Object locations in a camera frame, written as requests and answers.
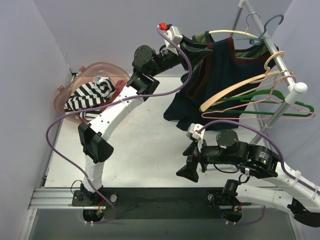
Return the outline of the navy blue garment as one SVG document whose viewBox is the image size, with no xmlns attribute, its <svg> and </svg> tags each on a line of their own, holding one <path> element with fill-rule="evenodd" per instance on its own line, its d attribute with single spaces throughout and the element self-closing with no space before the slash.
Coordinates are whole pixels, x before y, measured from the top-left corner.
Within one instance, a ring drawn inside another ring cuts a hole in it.
<svg viewBox="0 0 320 240">
<path fill-rule="evenodd" d="M 238 58 L 231 37 L 206 44 L 213 53 L 193 70 L 187 85 L 175 94 L 163 114 L 165 120 L 176 121 L 176 127 L 182 131 L 192 123 L 206 125 L 214 117 L 233 118 L 237 122 L 238 113 L 212 113 L 209 118 L 202 118 L 200 106 L 218 92 L 265 73 L 264 64 L 271 56 L 269 52 L 258 58 Z"/>
</svg>

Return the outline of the rust red tank top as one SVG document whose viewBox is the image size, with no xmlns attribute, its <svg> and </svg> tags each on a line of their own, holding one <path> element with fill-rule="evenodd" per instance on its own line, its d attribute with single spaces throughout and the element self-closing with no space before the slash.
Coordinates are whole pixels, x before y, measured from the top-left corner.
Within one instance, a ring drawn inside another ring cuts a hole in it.
<svg viewBox="0 0 320 240">
<path fill-rule="evenodd" d="M 109 99 L 110 102 L 113 102 L 119 94 L 122 92 L 123 88 L 127 85 L 125 80 L 118 80 L 115 84 L 115 92 L 112 97 Z"/>
</svg>

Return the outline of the beige wooden hanger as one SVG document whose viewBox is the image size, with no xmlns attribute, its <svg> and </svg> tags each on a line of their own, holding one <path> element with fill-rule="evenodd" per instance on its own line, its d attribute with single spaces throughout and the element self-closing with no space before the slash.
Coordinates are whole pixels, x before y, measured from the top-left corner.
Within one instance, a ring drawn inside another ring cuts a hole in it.
<svg viewBox="0 0 320 240">
<path fill-rule="evenodd" d="M 257 84 L 260 83 L 266 79 L 269 79 L 270 77 L 275 76 L 276 74 L 279 74 L 280 71 L 271 71 L 271 67 L 268 66 L 269 62 L 271 60 L 273 60 L 275 57 L 284 57 L 285 56 L 285 52 L 284 51 L 277 51 L 276 53 L 272 54 L 264 63 L 263 67 L 265 69 L 265 73 L 263 74 L 259 74 L 256 75 L 254 77 L 245 79 L 241 82 L 238 82 L 232 86 L 229 86 L 227 88 L 225 88 L 224 90 L 216 93 L 215 95 L 211 96 L 208 100 L 206 100 L 200 107 L 200 111 L 204 112 L 206 111 L 210 106 L 212 106 L 213 104 L 215 104 L 218 100 L 220 100 L 221 98 L 223 98 L 224 96 L 226 96 L 227 94 L 241 88 L 242 86 L 248 85 L 248 84 Z"/>
</svg>

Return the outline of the black white striped tank top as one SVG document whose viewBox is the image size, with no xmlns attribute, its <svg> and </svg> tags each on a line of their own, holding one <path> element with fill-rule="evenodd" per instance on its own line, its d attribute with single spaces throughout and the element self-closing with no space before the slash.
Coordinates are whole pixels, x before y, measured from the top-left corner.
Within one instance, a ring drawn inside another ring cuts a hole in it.
<svg viewBox="0 0 320 240">
<path fill-rule="evenodd" d="M 64 112 L 68 114 L 110 103 L 110 98 L 116 91 L 115 86 L 109 77 L 95 76 L 93 81 L 82 84 L 70 95 L 63 106 Z"/>
</svg>

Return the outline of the green plastic hanger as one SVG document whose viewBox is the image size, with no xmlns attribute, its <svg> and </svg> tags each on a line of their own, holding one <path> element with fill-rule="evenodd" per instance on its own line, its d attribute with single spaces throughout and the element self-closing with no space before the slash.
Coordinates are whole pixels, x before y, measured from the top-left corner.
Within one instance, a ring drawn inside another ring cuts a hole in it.
<svg viewBox="0 0 320 240">
<path fill-rule="evenodd" d="M 225 102 L 231 102 L 233 105 L 225 109 L 214 109 L 213 107 L 208 108 L 205 111 L 201 111 L 205 114 L 211 113 L 227 113 L 227 114 L 254 114 L 254 115 L 274 115 L 274 112 L 269 111 L 247 111 L 245 108 L 249 105 L 263 103 L 263 104 L 282 104 L 285 101 L 285 96 L 279 90 L 272 90 L 271 88 L 257 90 L 248 94 L 224 97 L 221 98 L 217 105 L 224 104 Z M 315 109 L 309 104 L 305 104 L 300 101 L 295 101 L 291 104 L 291 108 L 298 111 L 298 113 L 283 113 L 284 117 L 297 117 L 297 118 L 313 118 Z"/>
</svg>

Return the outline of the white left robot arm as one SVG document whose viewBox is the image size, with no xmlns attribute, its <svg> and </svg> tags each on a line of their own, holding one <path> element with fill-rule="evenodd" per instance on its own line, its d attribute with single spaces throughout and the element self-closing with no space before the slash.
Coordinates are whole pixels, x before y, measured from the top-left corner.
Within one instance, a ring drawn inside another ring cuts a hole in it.
<svg viewBox="0 0 320 240">
<path fill-rule="evenodd" d="M 95 119 L 78 126 L 80 143 L 85 154 L 85 177 L 80 185 L 83 199 L 91 206 L 100 203 L 102 174 L 105 161 L 113 154 L 114 148 L 107 142 L 116 127 L 136 107 L 150 97 L 156 97 L 160 84 L 154 77 L 179 64 L 192 72 L 193 68 L 212 53 L 202 42 L 185 36 L 177 47 L 168 45 L 157 53 L 148 45 L 139 46 L 134 52 L 133 74 L 119 96 Z"/>
</svg>

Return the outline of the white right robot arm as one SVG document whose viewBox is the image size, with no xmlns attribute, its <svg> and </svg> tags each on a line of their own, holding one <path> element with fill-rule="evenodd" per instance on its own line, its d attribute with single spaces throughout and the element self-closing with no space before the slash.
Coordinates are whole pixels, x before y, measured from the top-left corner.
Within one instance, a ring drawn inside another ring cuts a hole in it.
<svg viewBox="0 0 320 240">
<path fill-rule="evenodd" d="M 242 204 L 251 203 L 273 207 L 292 216 L 299 223 L 320 226 L 320 194 L 318 187 L 309 189 L 302 184 L 299 171 L 282 170 L 281 159 L 265 146 L 239 141 L 233 130 L 222 130 L 216 136 L 216 145 L 208 146 L 203 139 L 194 139 L 183 152 L 186 164 L 176 172 L 179 177 L 198 182 L 198 165 L 202 172 L 208 165 L 233 165 L 246 179 L 228 179 L 218 194 L 209 201 L 219 210 L 221 206 L 233 208 L 221 212 L 228 222 L 240 221 Z"/>
</svg>

